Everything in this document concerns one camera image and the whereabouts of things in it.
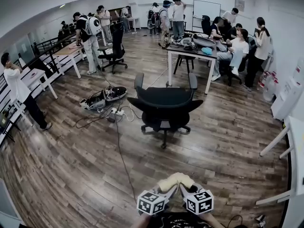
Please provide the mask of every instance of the office chair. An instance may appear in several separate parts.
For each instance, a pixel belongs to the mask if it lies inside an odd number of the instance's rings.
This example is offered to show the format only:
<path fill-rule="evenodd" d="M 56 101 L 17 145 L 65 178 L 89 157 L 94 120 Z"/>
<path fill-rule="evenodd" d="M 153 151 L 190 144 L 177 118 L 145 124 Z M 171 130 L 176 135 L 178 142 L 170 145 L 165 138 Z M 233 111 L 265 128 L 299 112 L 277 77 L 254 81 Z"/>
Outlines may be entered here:
<path fill-rule="evenodd" d="M 141 126 L 142 132 L 146 127 L 151 127 L 154 131 L 164 131 L 164 138 L 161 147 L 167 147 L 167 131 L 175 132 L 179 128 L 184 128 L 189 133 L 191 129 L 187 127 L 190 120 L 189 112 L 198 108 L 203 101 L 193 101 L 194 90 L 197 89 L 197 80 L 193 73 L 189 73 L 190 89 L 184 88 L 154 88 L 143 89 L 143 73 L 139 73 L 134 82 L 138 99 L 128 97 L 128 101 L 142 111 Z"/>
<path fill-rule="evenodd" d="M 128 68 L 127 64 L 123 63 L 124 59 L 122 58 L 125 54 L 124 46 L 122 45 L 124 30 L 122 28 L 121 22 L 116 23 L 113 31 L 113 53 L 106 54 L 106 50 L 109 47 L 99 48 L 99 51 L 102 51 L 104 54 L 99 55 L 98 58 L 105 58 L 109 60 L 109 64 L 102 67 L 102 71 L 105 71 L 105 68 L 112 66 L 112 74 L 115 74 L 114 67 L 115 65 L 124 65 L 124 68 Z"/>
<path fill-rule="evenodd" d="M 211 25 L 210 25 L 210 17 L 207 15 L 203 15 L 201 22 L 201 28 L 203 29 L 204 34 L 210 36 L 211 34 Z"/>

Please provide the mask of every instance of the backpack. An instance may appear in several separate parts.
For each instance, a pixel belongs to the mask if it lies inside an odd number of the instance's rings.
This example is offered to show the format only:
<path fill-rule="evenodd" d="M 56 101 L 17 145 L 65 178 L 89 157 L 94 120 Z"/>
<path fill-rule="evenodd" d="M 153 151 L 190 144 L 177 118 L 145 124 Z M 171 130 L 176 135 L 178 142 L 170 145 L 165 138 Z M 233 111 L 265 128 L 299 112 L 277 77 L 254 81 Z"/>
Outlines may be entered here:
<path fill-rule="evenodd" d="M 84 20 L 85 23 L 85 28 L 83 28 L 83 30 L 89 35 L 89 36 L 95 36 L 98 33 L 101 32 L 101 25 L 100 22 L 98 20 L 98 18 L 96 17 L 89 17 L 89 18 L 85 18 L 85 17 L 80 17 L 79 19 Z"/>

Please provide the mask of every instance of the cap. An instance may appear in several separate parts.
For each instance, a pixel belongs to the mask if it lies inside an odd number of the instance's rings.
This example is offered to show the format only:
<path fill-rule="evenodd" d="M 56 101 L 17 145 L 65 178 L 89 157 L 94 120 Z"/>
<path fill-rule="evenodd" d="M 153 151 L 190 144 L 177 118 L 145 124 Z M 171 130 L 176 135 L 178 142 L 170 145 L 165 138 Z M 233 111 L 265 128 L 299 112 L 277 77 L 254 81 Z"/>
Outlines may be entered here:
<path fill-rule="evenodd" d="M 96 9 L 96 12 L 99 12 L 102 9 L 104 9 L 104 6 L 103 5 L 99 5 L 98 8 Z"/>

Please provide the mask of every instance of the jeans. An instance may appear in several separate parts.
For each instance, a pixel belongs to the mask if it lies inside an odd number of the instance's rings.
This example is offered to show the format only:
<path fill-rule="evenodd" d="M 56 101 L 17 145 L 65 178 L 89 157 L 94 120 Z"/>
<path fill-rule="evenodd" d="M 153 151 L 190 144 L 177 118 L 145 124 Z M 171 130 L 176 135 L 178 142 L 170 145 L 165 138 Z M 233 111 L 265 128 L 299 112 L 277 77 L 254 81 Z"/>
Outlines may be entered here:
<path fill-rule="evenodd" d="M 235 50 L 233 56 L 230 52 L 217 52 L 217 60 L 215 61 L 215 66 L 212 75 L 219 75 L 219 63 L 220 61 L 229 61 L 230 67 L 239 68 L 243 60 L 243 50 Z"/>
<path fill-rule="evenodd" d="M 173 21 L 172 29 L 175 40 L 182 38 L 184 36 L 184 21 Z"/>
<path fill-rule="evenodd" d="M 105 25 L 102 26 L 103 30 L 104 30 L 104 37 L 106 42 L 112 42 L 112 36 L 111 36 L 111 31 L 110 31 L 110 26 L 109 25 Z"/>
<path fill-rule="evenodd" d="M 249 59 L 248 65 L 247 65 L 247 75 L 245 77 L 245 85 L 249 88 L 253 86 L 253 82 L 255 80 L 256 74 L 259 70 L 259 68 L 262 66 L 264 60 L 257 58 L 256 56 L 253 56 Z"/>
<path fill-rule="evenodd" d="M 36 123 L 39 124 L 40 128 L 46 128 L 47 122 L 44 120 L 43 113 L 37 106 L 37 103 L 34 98 L 29 95 L 27 99 L 23 102 L 23 104 L 27 107 L 28 113 L 36 121 Z"/>
<path fill-rule="evenodd" d="M 94 55 L 97 63 L 99 64 L 99 66 L 102 65 L 101 59 L 98 58 L 98 56 L 99 56 L 99 51 L 98 51 L 99 45 L 98 45 L 97 37 L 96 36 L 91 36 L 87 41 L 83 42 L 83 45 L 84 45 L 86 58 L 89 61 L 89 71 L 90 72 L 95 72 L 96 67 L 95 67 L 93 55 Z"/>

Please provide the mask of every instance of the person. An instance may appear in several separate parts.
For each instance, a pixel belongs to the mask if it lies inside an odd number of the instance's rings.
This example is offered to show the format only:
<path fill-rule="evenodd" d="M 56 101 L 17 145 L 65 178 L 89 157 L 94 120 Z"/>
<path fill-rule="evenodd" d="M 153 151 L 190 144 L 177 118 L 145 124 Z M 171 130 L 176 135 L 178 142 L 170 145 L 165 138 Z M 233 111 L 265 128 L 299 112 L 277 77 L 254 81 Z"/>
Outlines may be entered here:
<path fill-rule="evenodd" d="M 112 36 L 110 31 L 110 12 L 105 10 L 103 5 L 98 6 L 95 16 L 100 19 L 100 25 L 104 30 L 104 36 L 107 43 L 112 42 Z"/>
<path fill-rule="evenodd" d="M 219 63 L 221 61 L 229 61 L 232 67 L 232 73 L 238 76 L 238 68 L 243 60 L 249 53 L 248 44 L 248 31 L 241 29 L 237 31 L 237 38 L 226 41 L 228 46 L 228 52 L 217 52 L 217 60 L 215 62 L 212 81 L 217 80 L 220 77 Z"/>
<path fill-rule="evenodd" d="M 260 33 L 255 33 L 257 49 L 254 57 L 250 58 L 247 65 L 247 75 L 243 86 L 248 91 L 252 91 L 253 82 L 256 74 L 263 62 L 268 58 L 268 51 L 270 47 L 270 34 L 265 27 L 265 20 L 262 17 L 257 18 L 257 26 Z"/>
<path fill-rule="evenodd" d="M 88 17 L 86 15 L 80 15 L 79 12 L 76 12 L 73 15 L 73 18 L 76 20 L 76 44 L 80 44 L 80 39 L 82 40 L 86 58 L 89 61 L 89 70 L 86 72 L 87 74 L 96 73 L 96 67 L 94 63 L 93 54 L 96 58 L 98 66 L 101 67 L 102 61 L 98 58 L 99 56 L 99 45 L 96 36 L 90 36 L 86 33 L 86 20 Z"/>
<path fill-rule="evenodd" d="M 123 22 L 123 28 L 125 33 L 129 32 L 129 25 L 128 25 L 129 9 L 130 6 L 126 6 L 125 8 L 122 8 L 122 11 L 120 13 L 120 18 L 121 21 Z"/>
<path fill-rule="evenodd" d="M 230 25 L 233 25 L 236 22 L 236 17 L 238 15 L 238 9 L 233 8 L 232 11 L 226 11 L 222 18 L 227 20 Z"/>
<path fill-rule="evenodd" d="M 31 117 L 39 124 L 43 131 L 50 129 L 52 123 L 47 123 L 45 120 L 47 113 L 39 109 L 36 101 L 31 96 L 31 91 L 21 80 L 20 74 L 22 73 L 22 68 L 11 62 L 9 53 L 7 52 L 2 55 L 1 63 L 4 66 L 4 78 L 10 89 L 10 101 L 14 102 L 18 100 L 23 103 L 27 107 Z"/>
<path fill-rule="evenodd" d="M 225 228 L 211 213 L 161 212 L 156 217 L 143 213 L 131 228 Z"/>
<path fill-rule="evenodd" d="M 154 13 L 158 13 L 160 11 L 158 6 L 159 5 L 157 4 L 157 2 L 154 2 L 152 4 L 152 7 L 149 9 L 149 11 L 152 10 Z M 154 31 L 154 34 L 156 34 L 156 27 L 150 29 L 150 36 L 153 35 L 153 31 Z"/>
<path fill-rule="evenodd" d="M 237 31 L 240 31 L 243 28 L 241 24 L 236 24 L 230 30 L 228 30 L 227 37 L 229 40 L 233 40 L 238 37 Z"/>
<path fill-rule="evenodd" d="M 182 39 L 184 36 L 184 10 L 186 4 L 181 0 L 173 0 L 173 35 L 175 40 Z"/>
<path fill-rule="evenodd" d="M 65 35 L 70 34 L 70 29 L 69 29 L 69 26 L 66 24 L 66 22 L 62 21 L 61 24 L 62 24 L 62 31 L 63 31 L 63 33 Z"/>
<path fill-rule="evenodd" d="M 223 37 L 221 35 L 221 32 L 219 30 L 220 27 L 224 26 L 224 21 L 221 17 L 216 17 L 213 20 L 213 23 L 211 25 L 211 36 L 213 37 L 213 41 L 215 42 L 217 49 L 219 49 L 220 51 L 224 51 L 226 52 L 227 49 L 226 47 L 222 44 L 224 43 L 223 41 Z"/>
<path fill-rule="evenodd" d="M 162 47 L 162 49 L 166 49 L 167 46 L 169 45 L 169 26 L 170 26 L 170 21 L 169 21 L 169 12 L 168 8 L 170 7 L 172 2 L 165 0 L 163 2 L 162 8 L 160 9 L 160 20 L 161 20 L 161 41 L 159 43 L 159 46 Z"/>

